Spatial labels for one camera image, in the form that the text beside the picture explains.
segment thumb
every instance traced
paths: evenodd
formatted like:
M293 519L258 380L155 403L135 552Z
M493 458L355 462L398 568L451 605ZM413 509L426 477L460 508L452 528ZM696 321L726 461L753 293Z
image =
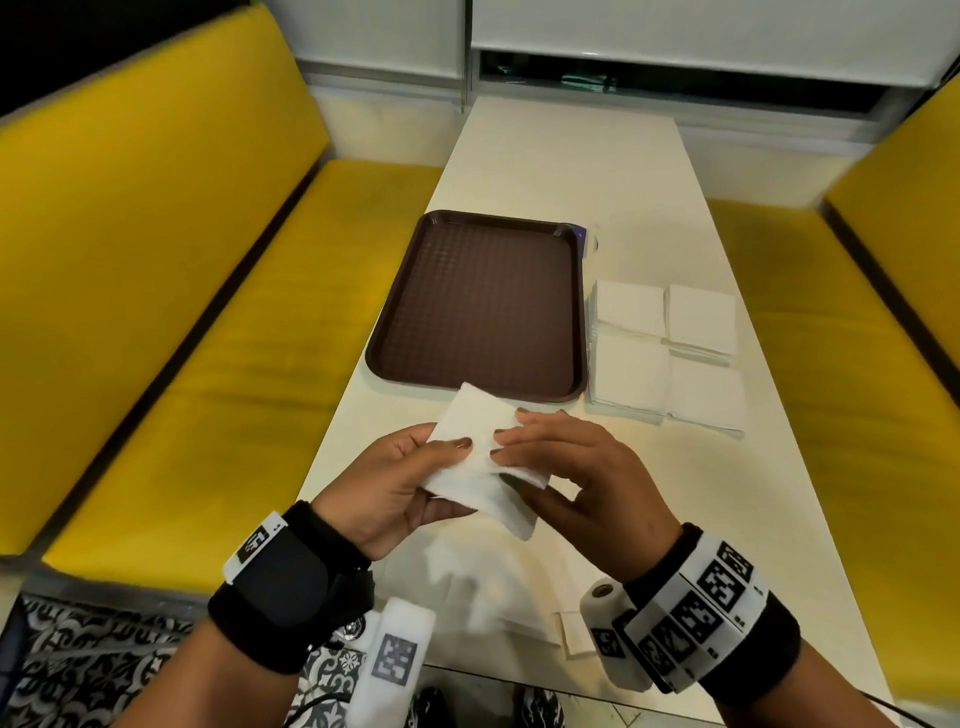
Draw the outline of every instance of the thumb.
M517 491L530 510L552 525L557 533L576 543L577 534L583 528L584 516L560 491L549 485L538 488L513 475L502 474L500 479Z
M397 464L398 485L413 491L430 475L464 460L473 447L469 437L434 440L404 456Z

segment tray rim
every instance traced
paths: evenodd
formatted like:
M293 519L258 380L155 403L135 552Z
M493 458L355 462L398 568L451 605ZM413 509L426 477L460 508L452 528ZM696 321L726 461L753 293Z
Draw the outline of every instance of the tray rim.
M527 226L525 228L526 230L529 230L529 226L531 225L543 226L544 233L557 235L567 242L573 254L574 265L576 266L576 275L574 276L574 295L576 297L574 306L576 308L576 313L573 316L573 336L575 339L574 347L577 351L574 353L574 356L576 357L574 366L576 367L576 365L579 364L580 375L579 379L576 377L574 378L573 388L563 395L554 397L545 397L542 395L531 396L530 393L511 391L507 389L491 389L487 391L489 391L490 394L494 395L495 397L500 397L502 399L541 402L545 404L562 404L579 399L587 389L587 383L589 379L587 369L587 323L584 311L583 262L578 251L577 233L573 229L573 225L571 223L551 223L542 220L529 220L522 217L487 215L481 212L466 212L463 210L451 209L434 209L423 213L423 215L417 221L417 226L414 228L413 234L410 237L410 242L407 244L407 250L403 254L403 259L400 261L400 265L396 269L394 282L391 283L390 291L387 293L387 298L384 300L383 305L380 308L380 314L377 316L376 324L373 326L373 331L371 332L370 338L367 340L367 346L364 348L364 361L367 364L367 368L370 369L374 375L380 377L384 381L391 381L396 384L431 387L433 389L443 389L451 392L457 391L454 387L446 387L441 384L432 384L428 381L411 381L409 379L397 379L392 376L386 376L383 373L383 369L379 366L379 363L374 357L374 350L383 344L383 336L385 335L388 326L388 319L392 319L391 316L385 314L389 314L391 312L391 308L396 306L398 302L399 295L403 290L403 286L405 285L407 278L409 278L413 261L416 259L417 254L420 251L420 246L425 236L427 227L443 223L450 225L464 225L467 223L473 224L478 219L492 223L490 227L509 228L512 230L516 230L518 227L515 227L515 225L504 225L504 223L523 223L525 226Z

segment white roller blind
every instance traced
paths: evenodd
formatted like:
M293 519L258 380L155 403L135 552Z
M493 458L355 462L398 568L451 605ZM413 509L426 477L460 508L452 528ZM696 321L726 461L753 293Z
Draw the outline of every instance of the white roller blind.
M474 0L473 46L923 86L960 0Z
M459 78L462 0L267 0L294 55Z

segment tray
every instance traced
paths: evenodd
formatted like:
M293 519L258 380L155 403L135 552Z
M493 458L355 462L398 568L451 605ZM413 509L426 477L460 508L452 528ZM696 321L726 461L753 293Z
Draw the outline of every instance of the tray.
M587 386L583 276L566 224L420 218L367 346L390 381L564 402Z

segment person's right hand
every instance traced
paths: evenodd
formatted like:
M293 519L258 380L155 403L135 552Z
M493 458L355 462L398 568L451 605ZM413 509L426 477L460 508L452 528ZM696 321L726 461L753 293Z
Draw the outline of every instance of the person's right hand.
M647 469L630 448L594 423L565 412L518 409L521 427L493 435L497 465L572 480L571 502L555 489L511 482L527 505L598 569L621 583L651 569L682 533Z

